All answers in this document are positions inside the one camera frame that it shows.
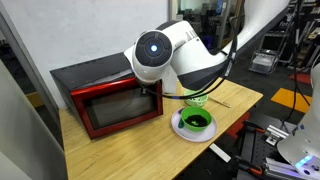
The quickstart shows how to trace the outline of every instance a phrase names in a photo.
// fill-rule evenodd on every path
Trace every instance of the red microwave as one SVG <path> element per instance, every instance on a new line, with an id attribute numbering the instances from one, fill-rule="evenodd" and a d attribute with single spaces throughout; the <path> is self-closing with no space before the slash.
<path id="1" fill-rule="evenodd" d="M 163 114 L 162 97 L 138 84 L 122 53 L 56 69 L 51 75 L 90 139 Z M 148 88 L 162 93 L 160 82 Z"/>

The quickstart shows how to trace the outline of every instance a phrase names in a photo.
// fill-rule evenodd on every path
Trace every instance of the green bowl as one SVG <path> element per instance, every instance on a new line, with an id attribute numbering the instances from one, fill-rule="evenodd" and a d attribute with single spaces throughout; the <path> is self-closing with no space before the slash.
<path id="1" fill-rule="evenodd" d="M 184 95 L 188 96 L 196 92 L 197 91 L 186 90 L 184 92 Z M 197 98 L 186 99 L 184 100 L 184 102 L 187 103 L 189 106 L 203 106 L 207 102 L 207 100 L 208 100 L 208 95 L 203 95 Z"/>
<path id="2" fill-rule="evenodd" d="M 189 106 L 182 110 L 181 120 L 191 131 L 200 132 L 211 124 L 212 117 L 208 111 L 201 107 Z"/>

